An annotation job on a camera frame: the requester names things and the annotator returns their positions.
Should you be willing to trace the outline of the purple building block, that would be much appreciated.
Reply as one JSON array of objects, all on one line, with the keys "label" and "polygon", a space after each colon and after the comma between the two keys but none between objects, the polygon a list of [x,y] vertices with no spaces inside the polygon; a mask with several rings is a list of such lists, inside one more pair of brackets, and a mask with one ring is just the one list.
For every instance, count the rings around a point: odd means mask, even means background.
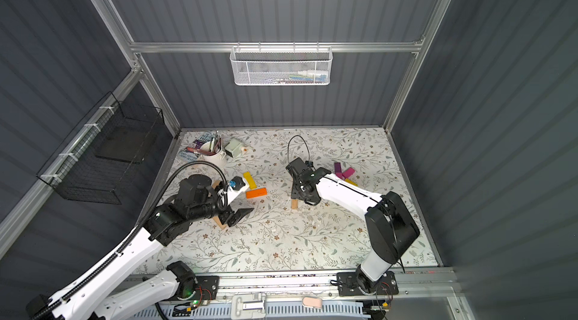
[{"label": "purple building block", "polygon": [[343,171],[342,171],[341,163],[339,163],[339,162],[335,162],[335,163],[334,163],[334,172],[335,172],[335,174],[338,174],[338,173],[342,173],[342,172],[343,172]]}]

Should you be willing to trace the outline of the yellow building block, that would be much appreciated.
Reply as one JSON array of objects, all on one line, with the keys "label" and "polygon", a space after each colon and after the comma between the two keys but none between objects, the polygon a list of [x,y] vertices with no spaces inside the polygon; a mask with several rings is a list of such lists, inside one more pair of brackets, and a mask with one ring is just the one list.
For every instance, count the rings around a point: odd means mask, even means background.
[{"label": "yellow building block", "polygon": [[249,188],[251,190],[254,190],[257,188],[256,182],[254,181],[252,175],[250,174],[250,172],[244,172],[243,173],[243,177],[245,179],[245,181],[247,181]]},{"label": "yellow building block", "polygon": [[345,179],[345,181],[346,181],[347,183],[351,184],[351,185],[354,185],[354,186],[357,186],[357,187],[358,187],[358,184],[355,183],[354,181],[350,180],[350,179]]}]

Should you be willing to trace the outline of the orange building block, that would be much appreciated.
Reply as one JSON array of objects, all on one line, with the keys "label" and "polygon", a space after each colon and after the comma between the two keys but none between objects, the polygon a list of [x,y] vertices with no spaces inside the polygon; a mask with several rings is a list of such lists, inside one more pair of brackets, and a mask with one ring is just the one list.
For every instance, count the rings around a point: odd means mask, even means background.
[{"label": "orange building block", "polygon": [[256,188],[253,190],[249,190],[246,192],[247,199],[254,199],[258,197],[263,197],[268,195],[267,190],[265,188]]}]

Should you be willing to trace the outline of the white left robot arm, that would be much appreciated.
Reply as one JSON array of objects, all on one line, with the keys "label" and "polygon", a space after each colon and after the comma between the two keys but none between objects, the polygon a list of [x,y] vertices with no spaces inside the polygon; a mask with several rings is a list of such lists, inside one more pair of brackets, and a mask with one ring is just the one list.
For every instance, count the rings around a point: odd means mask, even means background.
[{"label": "white left robot arm", "polygon": [[152,255],[186,233],[192,223],[219,217],[233,226],[250,213],[232,210],[230,204],[249,188],[236,176],[217,187],[200,174],[183,179],[179,192],[154,207],[129,235],[86,273],[51,296],[39,295],[26,306],[31,319],[125,319],[150,305],[172,297],[193,304],[202,301],[206,290],[194,271],[183,261],[134,287],[113,291]]}]

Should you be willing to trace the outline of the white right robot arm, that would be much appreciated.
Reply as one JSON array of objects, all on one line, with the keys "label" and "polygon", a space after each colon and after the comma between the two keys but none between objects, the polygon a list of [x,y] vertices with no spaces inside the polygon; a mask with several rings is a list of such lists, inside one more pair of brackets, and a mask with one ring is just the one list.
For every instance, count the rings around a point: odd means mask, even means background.
[{"label": "white right robot arm", "polygon": [[328,169],[314,168],[299,157],[292,160],[286,170],[293,180],[293,198],[310,206],[327,200],[365,221],[370,251],[355,271],[356,285],[364,294],[375,293],[382,276],[400,261],[420,235],[400,195],[393,191],[378,194],[364,190]]}]

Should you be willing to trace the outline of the magenta building block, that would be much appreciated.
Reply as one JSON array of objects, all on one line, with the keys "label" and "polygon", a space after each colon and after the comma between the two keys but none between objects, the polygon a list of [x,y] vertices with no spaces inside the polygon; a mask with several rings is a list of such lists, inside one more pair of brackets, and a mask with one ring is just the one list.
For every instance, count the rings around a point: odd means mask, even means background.
[{"label": "magenta building block", "polygon": [[343,178],[348,179],[355,174],[355,170],[353,168],[349,168],[342,172]]}]

